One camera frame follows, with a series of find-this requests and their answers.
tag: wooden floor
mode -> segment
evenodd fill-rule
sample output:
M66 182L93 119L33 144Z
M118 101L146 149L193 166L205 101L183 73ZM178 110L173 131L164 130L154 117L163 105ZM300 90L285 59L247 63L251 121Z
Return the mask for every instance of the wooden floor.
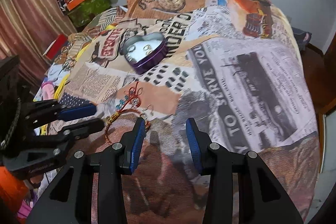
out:
M317 52L306 48L301 57L307 86L318 112L336 98L336 77L327 71L322 56Z

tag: metal screw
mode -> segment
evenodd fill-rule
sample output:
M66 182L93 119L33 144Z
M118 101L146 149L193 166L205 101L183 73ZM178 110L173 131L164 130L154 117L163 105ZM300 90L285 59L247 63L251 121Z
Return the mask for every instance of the metal screw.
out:
M81 158L83 155L84 155L83 151L77 151L77 152L75 153L75 158L79 159L79 158Z
M218 143L210 143L210 148L212 150L217 150L219 148L219 144Z
M252 159L255 159L257 157L257 153L254 151L249 151L247 155Z
M122 148L123 147L123 145L121 144L121 143L114 143L113 145L112 145L112 148L114 149L114 150L118 150L118 149L120 149L120 148Z
M56 148L56 149L53 151L53 154L54 154L54 156L57 156L60 152L61 152L61 150L60 150L59 148Z

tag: curtain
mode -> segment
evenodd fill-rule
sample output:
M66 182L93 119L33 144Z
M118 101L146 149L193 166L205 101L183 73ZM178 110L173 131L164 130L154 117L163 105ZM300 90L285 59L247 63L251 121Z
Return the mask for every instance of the curtain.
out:
M48 69L47 47L59 34L74 32L56 0L0 0L0 58L18 54L20 75L34 86Z

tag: orange fabric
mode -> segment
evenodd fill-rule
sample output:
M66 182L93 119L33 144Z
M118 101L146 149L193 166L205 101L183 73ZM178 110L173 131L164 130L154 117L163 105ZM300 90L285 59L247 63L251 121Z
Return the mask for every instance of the orange fabric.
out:
M13 213L16 213L28 193L23 181L15 178L5 167L0 167L0 197Z

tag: baseboard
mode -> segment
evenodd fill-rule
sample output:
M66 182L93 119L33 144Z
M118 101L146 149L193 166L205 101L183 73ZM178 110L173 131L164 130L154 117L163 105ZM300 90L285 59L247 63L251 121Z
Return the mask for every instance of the baseboard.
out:
M318 47L314 46L313 44L308 43L308 44L306 45L306 47L309 48L309 49L311 49L311 50L313 50L314 52L318 53L318 54L321 55L322 57L324 56L322 50L320 50Z

